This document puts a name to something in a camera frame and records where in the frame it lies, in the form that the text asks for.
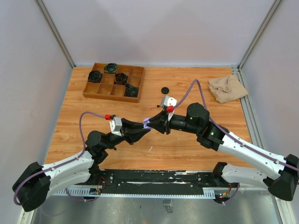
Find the purple earbud charging case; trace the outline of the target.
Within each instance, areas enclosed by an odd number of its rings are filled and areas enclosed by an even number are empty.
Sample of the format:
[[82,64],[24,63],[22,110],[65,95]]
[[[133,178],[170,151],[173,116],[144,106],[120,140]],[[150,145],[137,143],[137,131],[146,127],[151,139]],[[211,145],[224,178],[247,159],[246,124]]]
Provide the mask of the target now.
[[149,129],[149,130],[152,130],[152,127],[149,127],[148,126],[148,123],[150,122],[150,118],[145,118],[144,120],[143,120],[143,128],[145,128],[145,129]]

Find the black round charging case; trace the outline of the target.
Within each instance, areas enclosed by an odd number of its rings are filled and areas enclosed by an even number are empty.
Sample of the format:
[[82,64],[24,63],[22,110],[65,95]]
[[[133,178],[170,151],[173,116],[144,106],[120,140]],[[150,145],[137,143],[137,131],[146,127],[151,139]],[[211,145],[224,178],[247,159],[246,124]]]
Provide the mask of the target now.
[[169,91],[170,91],[170,89],[168,88],[168,87],[162,87],[161,88],[161,92],[163,93],[163,94],[168,94],[169,93]]

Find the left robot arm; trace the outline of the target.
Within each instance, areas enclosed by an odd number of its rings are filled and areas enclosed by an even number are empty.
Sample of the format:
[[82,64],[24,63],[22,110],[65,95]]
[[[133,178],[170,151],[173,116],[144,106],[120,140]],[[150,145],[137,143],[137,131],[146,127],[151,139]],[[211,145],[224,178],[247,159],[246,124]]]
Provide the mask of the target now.
[[107,158],[107,149],[115,150],[123,141],[133,145],[150,132],[142,123],[118,117],[109,124],[109,133],[91,131],[83,141],[81,152],[50,164],[29,164],[12,186],[14,203],[29,212],[54,193],[71,185],[84,182],[96,184],[100,180],[98,165]]

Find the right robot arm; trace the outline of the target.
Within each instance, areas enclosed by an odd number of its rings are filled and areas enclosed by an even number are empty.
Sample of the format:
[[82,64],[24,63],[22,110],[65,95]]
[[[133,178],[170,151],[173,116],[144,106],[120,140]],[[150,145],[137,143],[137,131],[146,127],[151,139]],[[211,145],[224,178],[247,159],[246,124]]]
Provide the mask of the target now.
[[174,114],[173,106],[169,106],[156,116],[145,119],[143,124],[162,134],[169,134],[171,130],[194,133],[202,146],[233,155],[252,165],[252,168],[245,168],[218,162],[211,176],[214,185],[244,183],[267,189],[279,199],[292,201],[299,180],[298,157],[292,154],[284,157],[246,142],[214,124],[209,115],[209,111],[199,103],[190,104],[186,116]]

